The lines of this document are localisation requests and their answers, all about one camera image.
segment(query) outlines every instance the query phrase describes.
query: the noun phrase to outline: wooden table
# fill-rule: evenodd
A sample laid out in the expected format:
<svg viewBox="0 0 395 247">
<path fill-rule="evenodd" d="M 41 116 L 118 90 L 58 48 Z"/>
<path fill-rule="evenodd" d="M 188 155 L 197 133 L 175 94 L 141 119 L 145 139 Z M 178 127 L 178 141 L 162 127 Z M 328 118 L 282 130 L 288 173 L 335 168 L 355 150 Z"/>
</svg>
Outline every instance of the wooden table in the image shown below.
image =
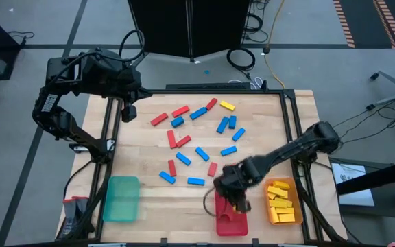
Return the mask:
<svg viewBox="0 0 395 247">
<path fill-rule="evenodd" d="M 205 106 L 213 97 L 225 100 L 236 106 L 232 113 L 216 104 L 205 115 L 191 121 L 189 113 L 184 114 L 185 123 L 174 130 L 176 140 L 191 135 L 192 140 L 180 151 L 192 160 L 190 166 L 175 158 L 178 149 L 170 149 L 167 130 L 171 130 L 171 112 L 188 105 L 191 111 Z M 319 121 L 312 91 L 296 91 L 296 100 L 303 131 Z M 86 110 L 83 129 L 94 137 L 100 137 L 104 120 L 106 99 L 91 96 Z M 289 117 L 293 138 L 295 128 L 289 100 Z M 121 123 L 113 164 L 113 176 L 137 176 L 141 183 L 139 215 L 134 223 L 104 223 L 101 240 L 103 242 L 159 242 L 167 237 L 168 242 L 209 242 L 209 243 L 251 243 L 258 238 L 260 243 L 303 243 L 302 230 L 298 225 L 273 226 L 270 224 L 265 207 L 263 187 L 259 185 L 247 191 L 252 210 L 248 213 L 249 233 L 245 237 L 219 237 L 215 232 L 215 218 L 207 215 L 202 207 L 202 197 L 212 187 L 213 178 L 207 176 L 211 161 L 222 165 L 236 163 L 255 154 L 266 154 L 286 144 L 283 114 L 278 95 L 154 95 L 135 104 L 138 117 L 130 123 Z M 168 120 L 156 127 L 150 120 L 159 114 L 169 114 Z M 246 133 L 234 142 L 231 140 L 236 130 L 225 129 L 223 134 L 216 132 L 223 116 L 237 116 L 236 129 L 243 127 Z M 112 133 L 114 114 L 110 120 L 109 133 Z M 220 150 L 236 145 L 238 151 L 221 157 Z M 203 148 L 210 160 L 204 162 L 195 148 Z M 78 154 L 74 160 L 75 172 L 89 160 L 89 154 Z M 176 162 L 176 183 L 170 185 L 159 177 L 160 171 L 169 171 L 167 160 Z M 319 162 L 329 164 L 325 154 L 319 154 Z M 67 197 L 88 196 L 93 177 L 94 165 L 78 174 L 68 187 Z M 346 231 L 342 225 L 337 204 L 336 190 L 330 170 L 312 165 L 311 175 L 319 210 L 342 237 Z M 187 184 L 187 177 L 204 178 L 204 187 Z M 289 161 L 273 167 L 266 178 L 292 177 Z M 214 211 L 213 195 L 208 198 L 208 209 Z M 311 239 L 315 239 L 310 210 L 306 206 Z M 93 224 L 98 217 L 98 207 L 93 214 Z"/>
</svg>

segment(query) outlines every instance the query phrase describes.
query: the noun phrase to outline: yellow cable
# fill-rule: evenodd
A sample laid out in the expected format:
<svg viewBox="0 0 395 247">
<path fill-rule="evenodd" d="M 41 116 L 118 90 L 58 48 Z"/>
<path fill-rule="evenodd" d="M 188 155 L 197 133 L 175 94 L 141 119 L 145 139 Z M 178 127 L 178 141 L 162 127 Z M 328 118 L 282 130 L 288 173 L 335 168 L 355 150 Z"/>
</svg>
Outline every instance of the yellow cable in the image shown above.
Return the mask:
<svg viewBox="0 0 395 247">
<path fill-rule="evenodd" d="M 274 33 L 274 26 L 275 26 L 275 22 L 277 20 L 278 15 L 280 14 L 280 10 L 283 7 L 283 4 L 285 3 L 285 0 L 281 0 L 280 3 L 280 7 L 278 7 L 277 13 L 275 14 L 274 17 L 274 22 L 272 23 L 272 27 L 271 27 L 271 32 L 269 33 L 269 39 L 267 40 L 267 44 L 266 47 L 269 49 L 270 48 L 270 43 L 271 43 L 271 38 L 272 38 L 272 34 Z M 271 72 L 272 76 L 274 76 L 274 79 L 277 80 L 277 82 L 280 82 L 280 85 L 283 87 L 283 89 L 286 88 L 285 84 L 280 80 L 280 78 L 278 78 L 275 73 L 272 71 L 271 67 L 269 66 L 269 62 L 267 61 L 267 55 L 265 54 L 265 64 L 267 66 L 267 68 L 269 69 L 269 71 Z"/>
</svg>

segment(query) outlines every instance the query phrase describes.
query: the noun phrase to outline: yellow block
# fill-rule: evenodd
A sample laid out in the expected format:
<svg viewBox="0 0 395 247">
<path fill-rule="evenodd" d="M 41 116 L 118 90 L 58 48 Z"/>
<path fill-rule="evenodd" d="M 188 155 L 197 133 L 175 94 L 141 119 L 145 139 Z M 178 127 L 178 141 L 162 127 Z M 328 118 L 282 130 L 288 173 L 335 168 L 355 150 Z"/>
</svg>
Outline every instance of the yellow block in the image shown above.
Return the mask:
<svg viewBox="0 0 395 247">
<path fill-rule="evenodd" d="M 276 197 L 276 194 L 268 193 L 267 197 L 271 198 L 273 200 Z"/>
<path fill-rule="evenodd" d="M 273 183 L 273 186 L 274 186 L 274 187 L 277 187 L 277 188 L 280 188 L 280 189 L 288 190 L 288 189 L 291 188 L 291 187 L 290 187 L 287 183 L 285 183 L 285 182 L 274 181 L 274 182 L 272 182 L 272 183 Z"/>
<path fill-rule="evenodd" d="M 274 193 L 277 196 L 281 196 L 282 198 L 286 198 L 287 199 L 287 191 L 284 191 L 282 189 L 275 188 L 273 186 L 269 186 L 267 188 L 267 192 Z"/>
<path fill-rule="evenodd" d="M 291 213 L 291 214 L 294 214 L 294 213 L 295 213 L 294 208 L 291 208 L 291 207 L 288 207 L 288 208 L 285 208 L 285 209 L 283 209 L 283 208 L 277 208 L 277 209 L 276 209 L 276 212 L 277 212 L 277 213 Z"/>
<path fill-rule="evenodd" d="M 220 102 L 220 105 L 223 106 L 223 107 L 225 107 L 225 108 L 227 108 L 228 110 L 231 110 L 231 111 L 233 111 L 234 108 L 236 108 L 236 107 L 233 106 L 232 104 L 230 104 L 230 103 L 228 103 L 228 102 L 225 102 L 225 101 L 223 101 L 223 100 Z"/>
<path fill-rule="evenodd" d="M 282 201 L 282 202 L 286 202 L 287 203 L 287 207 L 292 207 L 292 201 L 289 201 L 289 200 L 286 200 L 286 199 L 283 199 L 283 198 L 279 198 L 278 196 L 275 197 L 273 200 L 279 200 L 279 201 Z"/>
<path fill-rule="evenodd" d="M 271 208 L 271 220 L 272 223 L 279 223 L 280 220 L 278 219 L 278 214 L 274 207 Z"/>
<path fill-rule="evenodd" d="M 287 207 L 286 202 L 275 201 L 275 200 L 269 200 L 269 205 L 271 207 L 282 207 L 282 208 Z"/>
<path fill-rule="evenodd" d="M 280 218 L 280 222 L 294 222 L 295 221 L 295 215 L 290 213 L 290 214 L 282 214 L 278 215 Z"/>
</svg>

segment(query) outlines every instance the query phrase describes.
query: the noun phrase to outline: floor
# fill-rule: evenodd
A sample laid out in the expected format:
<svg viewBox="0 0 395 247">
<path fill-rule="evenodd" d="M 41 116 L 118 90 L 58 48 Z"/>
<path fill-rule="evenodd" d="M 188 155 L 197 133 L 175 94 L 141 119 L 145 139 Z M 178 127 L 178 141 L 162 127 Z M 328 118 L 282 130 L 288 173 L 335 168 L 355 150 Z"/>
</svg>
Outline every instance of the floor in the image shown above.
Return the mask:
<svg viewBox="0 0 395 247">
<path fill-rule="evenodd" d="M 266 31 L 272 24 L 278 4 L 271 1 L 266 9 Z M 82 13 L 82 18 L 79 25 L 77 21 L 74 25 L 77 12 Z M 83 50 L 72 49 L 77 45 L 118 45 L 134 25 L 124 0 L 0 0 L 0 25 L 7 31 L 33 31 L 36 34 L 27 41 L 32 46 L 20 52 L 10 80 L 0 81 L 1 227 L 36 131 L 31 110 L 38 90 L 44 84 L 47 60 L 60 57 L 64 52 L 78 54 Z M 76 33 L 72 39 L 69 37 L 74 28 Z M 129 43 L 135 44 L 136 39 L 131 38 Z M 345 45 L 346 38 L 332 1 L 307 0 L 301 3 L 286 0 L 272 43 Z M 279 89 L 265 66 L 261 50 L 251 51 L 257 59 L 250 72 L 252 76 L 268 80 L 271 89 Z M 135 52 L 125 51 L 124 56 Z M 246 63 L 250 59 L 240 52 L 234 52 L 232 56 L 234 62 Z M 184 58 L 150 54 L 138 70 L 144 87 L 148 89 L 163 89 L 166 84 L 244 80 L 243 75 L 227 63 L 225 52 L 197 60 L 200 63 L 194 64 Z M 287 88 L 313 90 L 320 119 L 332 124 L 362 112 L 372 102 L 395 94 L 395 86 L 386 80 L 368 80 L 379 69 L 395 75 L 395 50 L 392 49 L 273 49 L 270 63 Z M 62 99 L 61 105 L 81 124 L 87 101 L 87 95 L 68 95 Z M 337 128 L 338 133 L 344 133 L 357 122 L 343 124 Z M 387 124 L 386 119 L 372 117 L 344 140 L 376 132 Z M 334 156 L 395 163 L 395 128 L 370 139 L 349 143 Z M 53 240 L 62 206 L 62 190 L 73 158 L 74 153 L 67 143 L 54 141 L 47 133 L 42 135 L 6 245 Z M 395 241 L 395 219 L 360 215 L 345 215 L 344 219 L 352 232 L 366 231 L 364 235 L 357 235 L 364 243 Z"/>
</svg>

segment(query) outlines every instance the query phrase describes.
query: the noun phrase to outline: teal bin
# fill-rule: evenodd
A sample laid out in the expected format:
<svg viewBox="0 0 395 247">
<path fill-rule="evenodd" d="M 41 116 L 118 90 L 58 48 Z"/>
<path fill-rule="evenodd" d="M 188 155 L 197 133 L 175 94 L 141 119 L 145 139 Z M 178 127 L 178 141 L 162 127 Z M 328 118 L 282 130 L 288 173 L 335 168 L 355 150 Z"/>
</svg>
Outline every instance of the teal bin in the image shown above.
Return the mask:
<svg viewBox="0 0 395 247">
<path fill-rule="evenodd" d="M 105 222 L 134 222 L 138 215 L 140 182 L 136 176 L 109 179 L 103 212 Z"/>
</svg>

